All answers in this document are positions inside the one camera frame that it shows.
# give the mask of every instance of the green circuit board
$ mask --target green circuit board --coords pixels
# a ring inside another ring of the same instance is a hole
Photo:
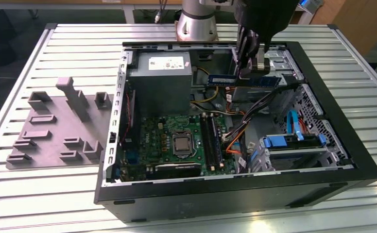
[[[220,133],[227,132],[223,115],[215,116]],[[189,132],[192,135],[193,154],[188,158],[179,158],[173,154],[172,134]],[[201,175],[224,175],[235,173],[233,160],[224,161],[224,167],[211,171],[207,168],[205,152],[203,147],[200,116],[164,116],[148,117],[141,120],[141,139],[139,151],[139,164],[128,169],[133,180],[144,180],[145,166],[163,163],[201,164]]]

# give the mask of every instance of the label sticker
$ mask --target label sticker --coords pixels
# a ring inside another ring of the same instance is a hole
[[[232,103],[232,95],[231,94],[227,94],[227,100],[229,103]]]
[[[247,168],[247,161],[240,157],[239,158],[239,164],[244,167],[244,168]]]
[[[183,57],[152,57],[148,62],[149,70],[184,69]]]
[[[235,83],[235,79],[213,78],[213,83]]]
[[[248,144],[248,149],[253,149],[255,146],[256,146],[256,144],[255,144],[253,142],[249,142],[249,144]]]

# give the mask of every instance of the blue cable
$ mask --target blue cable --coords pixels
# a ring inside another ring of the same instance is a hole
[[[301,140],[304,140],[304,136],[303,136],[303,133],[301,133],[301,127],[300,127],[300,123],[299,123],[299,113],[295,110],[289,110],[288,111],[288,115],[287,115],[287,133],[293,133],[292,132],[291,119],[292,119],[292,123],[293,123],[295,134],[299,137],[299,141],[301,141]]]
[[[303,0],[300,5],[304,6],[307,2],[308,2],[308,0]]]

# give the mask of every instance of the yellow wire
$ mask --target yellow wire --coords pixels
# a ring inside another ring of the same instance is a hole
[[[197,69],[201,70],[203,72],[205,72],[207,75],[211,75],[211,73],[205,69],[203,69],[201,67],[197,67]]]
[[[215,95],[213,95],[211,98],[208,98],[208,99],[205,99],[205,100],[191,101],[191,102],[192,102],[192,103],[205,103],[205,102],[213,100],[213,99],[216,98],[217,94],[219,94],[219,86],[216,87]]]
[[[203,69],[201,67],[197,67],[197,69],[201,70],[203,72],[205,72],[207,75],[211,75],[211,73],[205,69]],[[211,100],[213,100],[216,98],[217,94],[219,94],[219,86],[216,87],[215,95],[211,98],[208,98],[205,100],[191,101],[191,102],[192,103],[205,103],[205,102],[209,102]]]

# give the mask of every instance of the aluminum table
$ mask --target aluminum table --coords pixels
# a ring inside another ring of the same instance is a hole
[[[217,25],[221,41],[237,26]],[[63,95],[57,77],[72,76],[84,94],[115,92],[121,43],[172,41],[175,25],[60,24],[45,29],[0,111],[0,230],[5,232],[377,232],[377,182],[313,207],[125,225],[93,204],[96,166],[8,171],[29,112],[32,91]],[[377,163],[377,74],[339,30],[291,25],[275,40],[299,41]]]

